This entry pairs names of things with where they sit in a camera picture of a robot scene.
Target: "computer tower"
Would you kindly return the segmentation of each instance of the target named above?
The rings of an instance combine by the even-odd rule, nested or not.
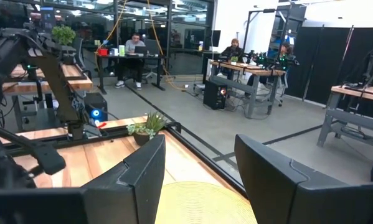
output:
[[[203,104],[211,107],[213,110],[225,109],[225,100],[227,94],[227,85],[206,81],[204,88]]]
[[[85,110],[95,123],[108,121],[107,101],[100,93],[87,93],[84,98]]]

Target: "woven placemat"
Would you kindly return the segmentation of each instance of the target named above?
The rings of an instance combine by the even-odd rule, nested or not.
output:
[[[225,187],[175,182],[161,191],[156,224],[256,224],[249,202]]]

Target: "standing desk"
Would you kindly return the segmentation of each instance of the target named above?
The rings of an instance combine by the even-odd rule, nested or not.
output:
[[[103,129],[126,126],[134,123],[142,123],[145,121],[146,117],[107,121],[106,126],[104,126]],[[18,133],[17,135],[21,135],[29,139],[50,138],[52,140],[53,137],[61,136],[66,133],[66,129],[57,128]],[[79,187],[98,177],[108,169],[111,169],[113,166],[117,165],[132,152],[139,149],[139,146],[135,143],[133,136],[128,136],[126,129],[125,133],[126,136],[113,139],[113,141],[100,141],[91,144],[58,149],[59,154],[63,156],[66,161],[66,168],[54,175],[39,175],[34,179],[36,186],[38,188]],[[195,151],[191,149],[190,145],[181,141],[182,137],[180,137],[180,133],[174,129],[164,129],[160,131],[160,134],[165,135],[166,138],[166,164],[163,187],[168,184],[178,182],[186,183],[190,181],[203,182],[223,187],[233,191],[245,204],[245,208],[248,208],[250,213],[252,213],[250,203],[248,202],[246,196],[239,194],[239,191],[234,188],[234,185],[230,184],[230,181],[225,179],[225,177],[217,171],[217,169],[220,169],[217,164],[211,164],[210,162],[203,160],[200,156],[197,156]],[[6,147],[10,145],[10,142],[5,139],[1,139],[1,141]],[[17,156],[14,157],[14,160],[27,170],[37,165],[37,161],[30,155]],[[191,210],[191,212],[196,212],[198,214],[200,209],[204,209],[204,207],[201,206],[196,207],[196,210]],[[252,217],[248,219],[248,222],[244,222],[243,224],[249,223],[257,223],[253,214]]]
[[[81,77],[85,76],[78,65],[62,65],[63,73],[66,77]],[[18,65],[11,74],[13,78],[23,77],[26,72]],[[41,69],[36,71],[38,77],[44,77]],[[90,91],[93,88],[92,81],[85,76],[83,80],[69,80],[68,84],[72,86],[75,91]],[[34,82],[6,82],[2,85],[2,90],[6,96],[12,96],[12,102],[14,103],[14,112],[16,118],[16,124],[19,131],[23,131],[22,113],[20,109],[19,95],[35,95],[37,94],[37,85]],[[52,107],[52,92],[48,82],[41,83],[42,93],[45,93],[45,99],[47,100],[47,107]]]
[[[129,59],[129,58],[133,58],[133,59],[141,59],[141,60],[157,60],[157,79],[156,79],[156,83],[152,83],[153,86],[159,88],[160,90],[164,91],[166,89],[164,89],[163,87],[160,86],[160,81],[161,81],[161,75],[160,75],[160,67],[161,67],[161,60],[165,60],[166,58],[162,55],[159,55],[158,57],[149,57],[149,56],[143,56],[143,57],[139,57],[139,56],[129,56],[129,55],[125,55],[124,57],[121,57],[121,56],[114,56],[114,55],[97,55],[97,64],[98,64],[98,74],[99,74],[99,89],[100,91],[102,92],[102,94],[106,95],[107,92],[105,90],[105,84],[104,84],[104,81],[103,81],[103,78],[105,77],[104,74],[103,74],[103,64],[102,64],[102,59],[103,58],[113,58],[113,59],[120,59],[120,60],[124,60],[124,59]],[[115,61],[115,74],[117,76],[117,72],[118,72],[118,63],[119,61]]]
[[[248,103],[247,118],[252,118],[253,110],[256,107],[268,107],[267,114],[268,115],[271,114],[272,107],[275,102],[276,90],[278,89],[278,82],[279,82],[280,77],[285,74],[285,71],[264,70],[256,65],[242,66],[241,63],[232,65],[228,62],[211,61],[210,64],[212,65],[210,80],[226,84],[229,87],[233,87],[238,90],[242,90],[244,92],[251,94],[250,99],[245,100]],[[214,75],[218,67],[230,68],[232,70],[240,71],[242,73],[245,73],[245,72],[251,73],[254,78],[253,85],[252,86],[244,85],[242,83],[234,82],[233,80],[228,80],[226,78],[220,78]],[[273,82],[273,88],[271,89],[270,98],[268,102],[257,101],[257,91],[258,91],[258,84],[260,81],[260,76],[268,76],[268,77],[274,76],[275,77],[275,81]]]
[[[368,118],[359,114],[352,114],[347,111],[338,110],[338,103],[341,97],[344,95],[349,95],[352,97],[361,97],[362,95],[362,99],[364,100],[373,100],[373,87],[366,88],[363,94],[362,89],[351,90],[347,89],[345,86],[333,86],[331,88],[329,101],[330,103],[329,107],[326,110],[326,116],[322,125],[317,145],[319,147],[323,147],[328,134],[334,132],[336,133],[337,138],[340,138],[343,135],[373,146],[372,136],[362,136],[355,131],[349,131],[348,129],[346,129],[347,124],[353,124],[373,131],[373,118]],[[332,124],[334,119],[338,120],[339,122]],[[373,181],[373,167],[371,171],[371,181]]]

